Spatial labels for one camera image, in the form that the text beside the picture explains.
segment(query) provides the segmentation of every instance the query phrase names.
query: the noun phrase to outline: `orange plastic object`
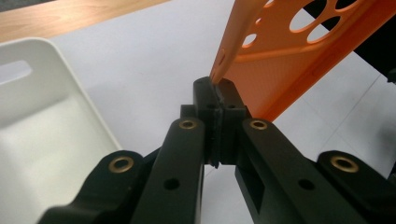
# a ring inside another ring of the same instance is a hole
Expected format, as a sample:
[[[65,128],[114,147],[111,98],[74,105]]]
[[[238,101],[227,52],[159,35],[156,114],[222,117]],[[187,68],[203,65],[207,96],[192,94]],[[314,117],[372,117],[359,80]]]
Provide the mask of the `orange plastic object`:
[[[396,14],[395,0],[356,0],[344,8],[327,0],[316,20],[291,30],[294,16],[311,2],[235,0],[211,78],[214,84],[223,77],[233,81],[256,118],[274,120]],[[327,20],[337,23],[325,36],[308,41]],[[253,39],[243,46],[247,36]]]

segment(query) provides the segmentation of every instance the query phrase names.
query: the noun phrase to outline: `black mechanical arm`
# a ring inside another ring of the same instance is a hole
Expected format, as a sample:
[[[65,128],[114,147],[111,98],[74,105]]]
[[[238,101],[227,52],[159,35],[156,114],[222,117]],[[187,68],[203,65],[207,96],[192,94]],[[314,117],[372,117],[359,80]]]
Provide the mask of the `black mechanical arm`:
[[[305,158],[271,122],[253,119],[231,81],[193,84],[161,148],[104,157],[67,206],[39,224],[200,223],[204,165],[235,165],[254,223],[396,223],[396,187],[340,151]]]

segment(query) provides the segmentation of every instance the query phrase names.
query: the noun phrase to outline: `wooden floor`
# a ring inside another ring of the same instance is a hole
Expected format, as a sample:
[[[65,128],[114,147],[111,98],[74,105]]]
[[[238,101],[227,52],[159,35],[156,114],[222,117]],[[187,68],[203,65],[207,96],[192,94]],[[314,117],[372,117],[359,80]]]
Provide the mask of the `wooden floor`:
[[[53,37],[168,0],[57,0],[0,13],[0,42]]]

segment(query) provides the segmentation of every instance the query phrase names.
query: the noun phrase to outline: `white tray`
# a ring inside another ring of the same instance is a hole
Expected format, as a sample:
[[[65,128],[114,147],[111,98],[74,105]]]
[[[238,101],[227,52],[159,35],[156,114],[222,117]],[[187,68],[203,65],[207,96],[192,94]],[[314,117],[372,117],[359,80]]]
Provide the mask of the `white tray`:
[[[26,38],[0,45],[0,223],[36,223],[74,199],[119,144],[59,50]]]

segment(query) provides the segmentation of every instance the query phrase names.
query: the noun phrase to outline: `handle cutout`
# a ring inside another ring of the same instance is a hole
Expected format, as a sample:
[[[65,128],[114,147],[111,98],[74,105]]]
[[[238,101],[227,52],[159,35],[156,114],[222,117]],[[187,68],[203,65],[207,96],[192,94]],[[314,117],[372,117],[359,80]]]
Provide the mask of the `handle cutout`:
[[[26,61],[0,64],[0,85],[27,77],[32,71],[32,67]]]

